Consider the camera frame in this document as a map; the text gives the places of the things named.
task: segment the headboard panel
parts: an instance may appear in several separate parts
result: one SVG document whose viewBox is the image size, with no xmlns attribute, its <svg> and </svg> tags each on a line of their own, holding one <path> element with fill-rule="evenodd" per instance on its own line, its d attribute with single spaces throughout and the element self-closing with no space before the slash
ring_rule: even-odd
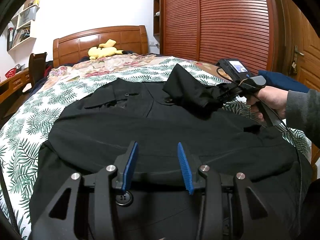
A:
<svg viewBox="0 0 320 240">
<path fill-rule="evenodd" d="M 148 53 L 146 27 L 113 26 L 74 33 L 53 41 L 53 66 L 74 63 L 88 55 L 88 50 L 112 39 L 115 47 L 132 50 L 137 54 Z"/>
</svg>

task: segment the jacket sleeve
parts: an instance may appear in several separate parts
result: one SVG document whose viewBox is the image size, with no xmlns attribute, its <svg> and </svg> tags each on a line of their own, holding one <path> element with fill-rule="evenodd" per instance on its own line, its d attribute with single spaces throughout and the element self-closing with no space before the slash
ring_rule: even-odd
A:
<svg viewBox="0 0 320 240">
<path fill-rule="evenodd" d="M 320 92 L 289 91 L 286 105 L 287 126 L 304 131 L 305 135 L 320 148 Z"/>
</svg>

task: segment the device screen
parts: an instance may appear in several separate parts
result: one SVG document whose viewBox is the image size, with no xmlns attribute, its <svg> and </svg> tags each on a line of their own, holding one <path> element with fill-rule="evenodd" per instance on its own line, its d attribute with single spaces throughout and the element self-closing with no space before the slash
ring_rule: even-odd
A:
<svg viewBox="0 0 320 240">
<path fill-rule="evenodd" d="M 229 61 L 231 65 L 238 71 L 239 73 L 248 72 L 247 69 L 237 60 Z"/>
</svg>

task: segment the bed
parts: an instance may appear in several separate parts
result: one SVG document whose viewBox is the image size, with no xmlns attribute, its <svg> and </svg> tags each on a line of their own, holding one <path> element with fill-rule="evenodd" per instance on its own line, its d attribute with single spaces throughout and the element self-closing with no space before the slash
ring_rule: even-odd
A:
<svg viewBox="0 0 320 240">
<path fill-rule="evenodd" d="M 81 62 L 73 67 L 63 66 L 68 62 L 77 62 L 87 55 L 89 48 L 107 39 L 117 41 L 117 49 L 131 50 L 135 54 Z M 217 85 L 224 82 L 216 73 L 217 67 L 212 64 L 176 57 L 157 57 L 147 53 L 148 42 L 144 26 L 105 27 L 54 40 L 55 69 L 50 72 L 48 81 L 19 108 L 0 131 L 0 162 L 24 239 L 31 231 L 28 204 L 37 178 L 38 150 L 66 106 L 117 78 L 131 82 L 166 81 L 177 63 L 204 84 Z M 226 103 L 224 109 L 254 119 L 243 98 Z M 284 127 L 279 125 L 278 129 L 283 138 L 293 144 Z M 303 132 L 292 132 L 298 150 L 310 161 L 311 142 Z M 0 207 L 8 217 L 1 191 Z"/>
</svg>

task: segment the leaf-patterned bedspread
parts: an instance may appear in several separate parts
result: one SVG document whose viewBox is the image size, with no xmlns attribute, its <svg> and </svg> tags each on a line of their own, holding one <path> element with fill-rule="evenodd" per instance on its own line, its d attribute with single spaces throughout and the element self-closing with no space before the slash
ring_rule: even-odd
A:
<svg viewBox="0 0 320 240">
<path fill-rule="evenodd" d="M 137 67 L 71 82 L 58 82 L 50 89 L 34 94 L 4 125 L 0 131 L 0 163 L 23 239 L 28 237 L 31 230 L 29 200 L 37 178 L 39 147 L 48 138 L 54 121 L 63 109 L 117 78 L 131 82 L 166 81 L 177 63 L 204 84 L 216 85 L 223 82 L 189 62 L 170 57 L 153 66 Z M 253 118 L 248 107 L 241 101 L 229 102 L 224 108 Z M 280 125 L 278 128 L 284 139 L 292 143 L 284 127 Z M 292 132 L 298 150 L 310 160 L 311 142 L 303 132 Z M 8 218 L 9 212 L 1 191 L 0 206 Z"/>
</svg>

